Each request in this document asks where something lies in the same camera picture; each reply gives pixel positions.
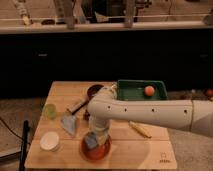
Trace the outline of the white yellowish gripper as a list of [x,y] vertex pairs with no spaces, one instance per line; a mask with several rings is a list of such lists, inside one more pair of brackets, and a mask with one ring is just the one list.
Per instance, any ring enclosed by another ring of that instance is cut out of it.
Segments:
[[99,146],[104,145],[109,138],[110,121],[108,119],[91,116],[89,118],[89,129],[96,135],[96,141]]

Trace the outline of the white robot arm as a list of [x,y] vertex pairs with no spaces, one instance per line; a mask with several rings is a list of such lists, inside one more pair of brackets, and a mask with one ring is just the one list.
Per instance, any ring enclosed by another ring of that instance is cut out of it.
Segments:
[[203,100],[121,101],[105,86],[90,100],[89,128],[96,136],[109,135],[110,120],[141,122],[213,138],[213,102]]

